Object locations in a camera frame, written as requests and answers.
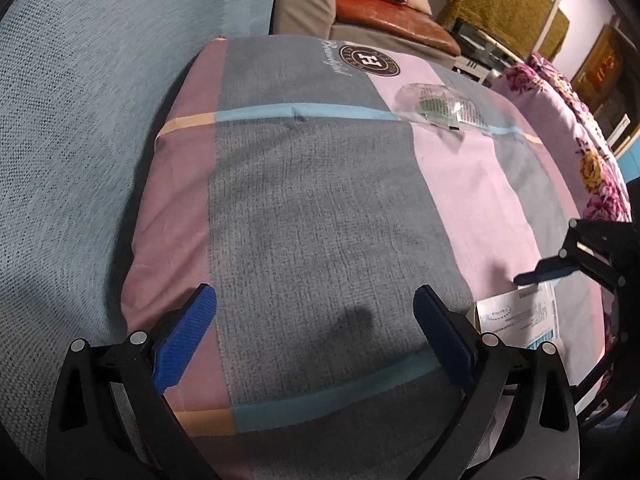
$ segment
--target teal mesh fabric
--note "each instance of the teal mesh fabric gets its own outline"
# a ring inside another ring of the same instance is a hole
[[[0,418],[44,468],[73,338],[124,336],[137,201],[180,75],[273,0],[15,0],[0,22]]]

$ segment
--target mustard yellow cloth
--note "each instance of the mustard yellow cloth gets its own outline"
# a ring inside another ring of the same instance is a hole
[[[462,18],[503,42],[520,57],[527,57],[551,10],[552,0],[449,0],[438,16],[447,27]],[[569,30],[569,19],[561,10],[540,48],[540,54],[553,59]]]

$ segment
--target silver screw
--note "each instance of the silver screw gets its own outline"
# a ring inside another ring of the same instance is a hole
[[[79,352],[84,348],[84,340],[83,339],[76,339],[75,341],[73,341],[71,343],[71,351],[72,352]]]
[[[482,334],[482,342],[487,346],[498,346],[500,340],[497,335],[487,332],[486,334]]]
[[[131,341],[132,345],[142,345],[146,341],[146,332],[142,332],[142,330],[134,332],[129,337],[129,341]]]
[[[549,341],[545,341],[542,343],[542,349],[549,355],[553,355],[556,353],[556,346]]]

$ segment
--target yellow flower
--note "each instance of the yellow flower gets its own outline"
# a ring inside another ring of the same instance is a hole
[[[600,157],[593,150],[587,150],[580,164],[582,183],[589,193],[597,193],[602,184],[602,167]]]

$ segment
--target plastic package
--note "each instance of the plastic package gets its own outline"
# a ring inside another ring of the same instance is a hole
[[[476,104],[463,93],[443,85],[404,85],[396,94],[394,112],[402,119],[449,130],[459,130],[464,124],[486,128]]]

